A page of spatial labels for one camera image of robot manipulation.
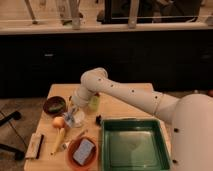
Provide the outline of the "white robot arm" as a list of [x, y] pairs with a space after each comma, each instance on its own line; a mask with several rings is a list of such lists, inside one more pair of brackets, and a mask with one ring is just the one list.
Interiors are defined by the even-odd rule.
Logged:
[[104, 68], [84, 72], [72, 95], [84, 108], [95, 93], [105, 93], [170, 124], [171, 171], [213, 171], [213, 98], [190, 94], [176, 98], [128, 87], [108, 78]]

